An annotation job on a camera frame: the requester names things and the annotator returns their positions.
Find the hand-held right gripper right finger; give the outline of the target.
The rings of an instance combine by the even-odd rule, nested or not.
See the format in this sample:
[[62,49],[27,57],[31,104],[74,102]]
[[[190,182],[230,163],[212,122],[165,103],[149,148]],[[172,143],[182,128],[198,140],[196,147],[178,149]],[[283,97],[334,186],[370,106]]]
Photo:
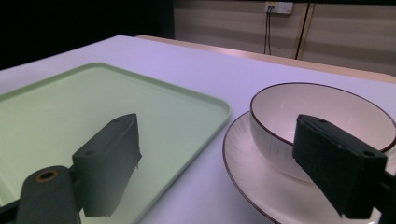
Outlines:
[[388,214],[388,157],[325,119],[297,118],[292,157],[338,215],[367,219]]

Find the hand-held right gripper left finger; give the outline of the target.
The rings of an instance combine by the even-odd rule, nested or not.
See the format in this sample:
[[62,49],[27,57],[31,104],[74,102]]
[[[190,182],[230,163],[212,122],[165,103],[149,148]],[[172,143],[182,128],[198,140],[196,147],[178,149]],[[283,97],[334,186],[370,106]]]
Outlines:
[[74,192],[85,216],[112,216],[141,158],[135,113],[111,120],[73,154]]

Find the white bowl with dark rim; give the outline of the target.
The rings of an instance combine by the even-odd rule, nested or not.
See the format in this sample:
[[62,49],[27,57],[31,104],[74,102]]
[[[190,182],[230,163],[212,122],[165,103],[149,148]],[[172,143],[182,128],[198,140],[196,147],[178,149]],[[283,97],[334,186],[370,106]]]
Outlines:
[[251,99],[250,131],[264,158],[291,177],[310,180],[292,157],[296,120],[301,114],[325,119],[386,154],[396,149],[396,121],[374,103],[325,85],[276,84]]

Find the light green plastic tray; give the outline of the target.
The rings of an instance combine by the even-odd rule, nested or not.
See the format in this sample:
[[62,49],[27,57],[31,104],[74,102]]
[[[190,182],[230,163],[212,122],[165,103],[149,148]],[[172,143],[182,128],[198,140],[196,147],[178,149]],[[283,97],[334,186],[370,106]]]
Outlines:
[[0,95],[0,206],[24,179],[72,155],[111,120],[137,115],[142,158],[111,217],[137,224],[231,115],[224,101],[103,63],[90,63]]

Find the white plate with dark rim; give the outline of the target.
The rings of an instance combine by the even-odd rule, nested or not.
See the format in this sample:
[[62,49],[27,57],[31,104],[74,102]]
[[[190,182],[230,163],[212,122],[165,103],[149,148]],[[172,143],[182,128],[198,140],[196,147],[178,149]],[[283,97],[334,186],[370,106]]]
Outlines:
[[272,224],[378,224],[377,210],[368,219],[340,217],[316,185],[272,166],[252,139],[249,113],[231,124],[222,153],[234,185]]

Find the white tablecloth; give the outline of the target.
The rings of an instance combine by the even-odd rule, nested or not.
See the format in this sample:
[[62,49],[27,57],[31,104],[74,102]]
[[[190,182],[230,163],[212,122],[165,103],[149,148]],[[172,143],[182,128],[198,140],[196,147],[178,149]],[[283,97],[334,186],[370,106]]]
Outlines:
[[[320,63],[154,36],[118,35],[43,60],[0,70],[0,93],[86,63],[108,63],[225,100],[238,116],[264,87],[292,81],[339,87],[396,118],[396,78]],[[165,192],[141,224],[269,224],[237,191],[225,170],[218,134]]]

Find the white wall socket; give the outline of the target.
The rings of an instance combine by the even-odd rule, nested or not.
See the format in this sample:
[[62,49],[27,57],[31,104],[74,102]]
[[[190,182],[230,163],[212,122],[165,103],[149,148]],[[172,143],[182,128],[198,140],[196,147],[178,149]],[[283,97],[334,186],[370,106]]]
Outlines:
[[265,12],[271,12],[275,14],[289,15],[292,12],[292,2],[271,2],[267,1],[264,6]]

